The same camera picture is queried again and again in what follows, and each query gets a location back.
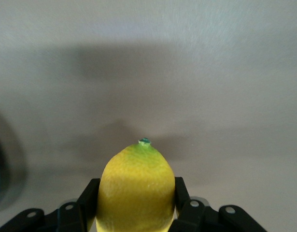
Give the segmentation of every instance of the gray background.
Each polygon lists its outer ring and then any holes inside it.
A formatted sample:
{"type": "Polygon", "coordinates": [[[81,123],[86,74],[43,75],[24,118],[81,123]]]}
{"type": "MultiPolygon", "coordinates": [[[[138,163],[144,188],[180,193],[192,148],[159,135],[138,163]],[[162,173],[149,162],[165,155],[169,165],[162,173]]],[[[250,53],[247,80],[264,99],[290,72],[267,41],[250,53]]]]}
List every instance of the gray background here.
{"type": "Polygon", "coordinates": [[[0,226],[142,137],[190,195],[297,232],[297,1],[0,1],[0,226]]]}

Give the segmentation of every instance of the lemon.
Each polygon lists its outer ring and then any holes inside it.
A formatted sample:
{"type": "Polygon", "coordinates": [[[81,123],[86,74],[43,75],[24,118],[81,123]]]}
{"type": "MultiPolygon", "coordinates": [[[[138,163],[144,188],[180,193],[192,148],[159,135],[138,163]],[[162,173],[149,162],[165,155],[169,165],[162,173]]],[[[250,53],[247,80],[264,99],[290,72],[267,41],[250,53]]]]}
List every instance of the lemon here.
{"type": "Polygon", "coordinates": [[[119,152],[101,176],[98,232],[167,232],[175,207],[175,177],[147,138],[119,152]]]}

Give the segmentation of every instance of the yellow lemon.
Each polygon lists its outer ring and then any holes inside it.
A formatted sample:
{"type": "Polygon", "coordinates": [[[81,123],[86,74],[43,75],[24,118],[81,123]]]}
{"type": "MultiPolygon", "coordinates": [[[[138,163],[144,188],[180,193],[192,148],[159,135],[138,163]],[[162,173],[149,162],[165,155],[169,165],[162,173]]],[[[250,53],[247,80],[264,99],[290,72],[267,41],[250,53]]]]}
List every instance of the yellow lemon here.
{"type": "Polygon", "coordinates": [[[99,186],[98,232],[167,232],[175,207],[175,177],[147,139],[106,165],[99,186]]]}

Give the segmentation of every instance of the gray surface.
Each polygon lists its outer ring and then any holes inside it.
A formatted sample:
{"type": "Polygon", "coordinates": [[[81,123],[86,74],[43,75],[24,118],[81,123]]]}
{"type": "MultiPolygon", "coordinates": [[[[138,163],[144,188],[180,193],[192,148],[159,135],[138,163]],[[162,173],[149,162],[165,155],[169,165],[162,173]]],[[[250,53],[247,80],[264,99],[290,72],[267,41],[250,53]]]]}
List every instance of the gray surface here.
{"type": "Polygon", "coordinates": [[[297,1],[0,1],[0,225],[144,136],[190,195],[297,232],[297,1]]]}

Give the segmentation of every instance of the green stem tip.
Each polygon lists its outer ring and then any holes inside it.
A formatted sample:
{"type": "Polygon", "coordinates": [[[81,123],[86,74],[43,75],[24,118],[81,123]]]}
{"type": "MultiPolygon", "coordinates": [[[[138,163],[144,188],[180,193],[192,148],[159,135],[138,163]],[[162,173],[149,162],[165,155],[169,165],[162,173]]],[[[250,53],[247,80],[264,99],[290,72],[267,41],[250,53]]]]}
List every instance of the green stem tip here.
{"type": "Polygon", "coordinates": [[[151,144],[152,143],[148,138],[142,138],[142,139],[139,140],[139,143],[140,142],[145,143],[145,144],[151,144]]]}

